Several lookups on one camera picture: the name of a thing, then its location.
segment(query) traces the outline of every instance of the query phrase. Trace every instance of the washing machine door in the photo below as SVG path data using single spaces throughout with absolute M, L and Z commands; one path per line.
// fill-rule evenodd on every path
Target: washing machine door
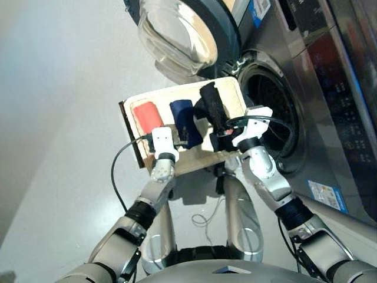
M 226 2 L 234 0 L 140 0 L 130 14 L 156 67 L 185 83 L 223 76 L 239 59 L 240 34 Z

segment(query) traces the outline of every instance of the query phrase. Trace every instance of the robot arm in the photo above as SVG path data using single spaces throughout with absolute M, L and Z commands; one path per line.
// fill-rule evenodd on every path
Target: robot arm
M 152 137 L 156 165 L 140 197 L 98 243 L 88 263 L 66 274 L 59 283 L 111 283 L 120 277 L 131 278 L 140 258 L 138 247 L 175 185 L 174 164 L 179 159 L 170 128 L 157 128 Z
M 268 107 L 248 109 L 248 116 L 271 116 Z M 377 269 L 356 261 L 334 233 L 295 195 L 287 180 L 276 169 L 273 158 L 259 142 L 268 121 L 249 119 L 243 134 L 233 145 L 243 153 L 243 173 L 267 206 L 286 227 L 297 244 L 297 255 L 313 277 L 328 282 L 375 282 Z

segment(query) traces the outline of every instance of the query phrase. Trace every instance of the blue sticker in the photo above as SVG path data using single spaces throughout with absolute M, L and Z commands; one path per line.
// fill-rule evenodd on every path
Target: blue sticker
M 340 206 L 340 211 L 344 213 L 348 213 L 348 210 L 346 208 L 346 203 L 343 200 L 342 193 L 337 187 L 333 187 L 333 190 L 335 192 L 336 200 L 338 201 L 338 204 Z
M 346 203 L 344 202 L 342 193 L 336 187 L 326 186 L 308 180 L 307 184 L 310 187 L 313 198 L 322 202 L 332 208 L 335 208 L 343 213 L 348 213 Z
M 251 0 L 249 9 L 253 16 L 254 26 L 258 28 L 267 11 L 271 8 L 269 0 Z

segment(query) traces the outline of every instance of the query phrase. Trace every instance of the control panel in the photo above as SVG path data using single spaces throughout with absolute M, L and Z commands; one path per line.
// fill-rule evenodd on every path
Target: control panel
M 377 221 L 377 161 L 330 32 L 307 50 L 364 208 Z
M 369 115 L 369 109 L 367 105 L 358 108 L 355 103 L 357 94 L 352 93 L 330 33 L 330 28 L 336 27 L 328 26 L 318 0 L 287 2 L 315 68 L 363 207 L 377 222 L 377 161 L 360 115 L 361 111 Z

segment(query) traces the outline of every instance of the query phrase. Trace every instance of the gray floor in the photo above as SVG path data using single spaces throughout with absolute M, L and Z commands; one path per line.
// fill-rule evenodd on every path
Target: gray floor
M 110 182 L 112 158 L 128 140 L 118 102 L 171 83 L 154 69 L 122 0 L 2 1 L 0 11 L 7 13 L 0 17 L 0 230 L 6 234 L 0 274 L 51 282 L 83 263 L 122 215 Z M 147 172 L 127 150 L 115 174 L 130 205 Z M 276 218 L 249 191 L 262 223 L 264 261 L 294 269 Z M 187 191 L 171 202 L 179 248 L 209 244 L 190 220 L 212 213 L 217 199 L 209 195 L 190 204 Z M 210 225 L 214 244 L 226 240 L 223 205 Z

